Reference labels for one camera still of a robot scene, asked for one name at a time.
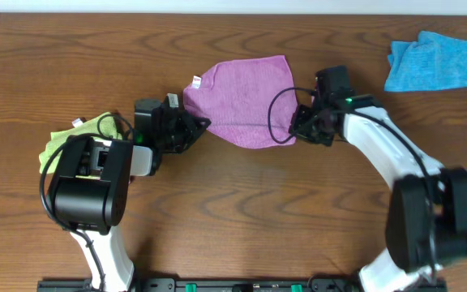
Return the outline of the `purple microfiber cloth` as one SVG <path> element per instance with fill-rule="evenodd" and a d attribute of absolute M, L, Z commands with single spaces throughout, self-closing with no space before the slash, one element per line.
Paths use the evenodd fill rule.
<path fill-rule="evenodd" d="M 261 149 L 287 140 L 298 106 L 293 76 L 283 55 L 220 62 L 183 90 L 192 115 L 208 118 L 208 130 L 241 148 Z"/>

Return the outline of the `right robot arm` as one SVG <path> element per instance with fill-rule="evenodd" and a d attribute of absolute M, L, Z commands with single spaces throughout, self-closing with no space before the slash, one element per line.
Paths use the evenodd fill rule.
<path fill-rule="evenodd" d="M 438 271 L 467 258 L 467 170 L 424 153 L 371 94 L 358 95 L 346 67 L 316 72 L 310 105 L 299 105 L 291 135 L 357 148 L 391 190 L 386 248 L 358 272 L 360 291 L 433 288 Z"/>

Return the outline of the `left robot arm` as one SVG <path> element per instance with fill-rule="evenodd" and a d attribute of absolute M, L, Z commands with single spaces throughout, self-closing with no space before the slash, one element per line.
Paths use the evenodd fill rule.
<path fill-rule="evenodd" d="M 39 291 L 141 291 L 144 286 L 126 252 L 120 221 L 134 176 L 152 176 L 165 154 L 185 152 L 211 122 L 196 117 L 169 94 L 141 99 L 120 138 L 94 133 L 70 135 L 40 178 L 40 197 L 49 218 L 79 243 L 92 276 L 81 281 L 40 281 Z"/>

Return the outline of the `blue microfiber cloth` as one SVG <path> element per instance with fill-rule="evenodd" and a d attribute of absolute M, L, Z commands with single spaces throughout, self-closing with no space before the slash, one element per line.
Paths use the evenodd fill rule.
<path fill-rule="evenodd" d="M 386 92 L 467 88 L 467 40 L 422 31 L 416 41 L 393 41 Z"/>

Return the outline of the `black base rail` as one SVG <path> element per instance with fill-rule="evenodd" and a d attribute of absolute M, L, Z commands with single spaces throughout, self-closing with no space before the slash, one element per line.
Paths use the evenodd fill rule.
<path fill-rule="evenodd" d="M 91 282 L 39 281 L 37 292 L 96 291 Z M 351 280 L 342 278 L 316 278 L 310 281 L 184 281 L 172 278 L 134 280 L 128 291 L 132 292 L 359 292 L 363 291 Z M 410 290 L 416 292 L 447 292 L 445 281 L 421 284 Z"/>

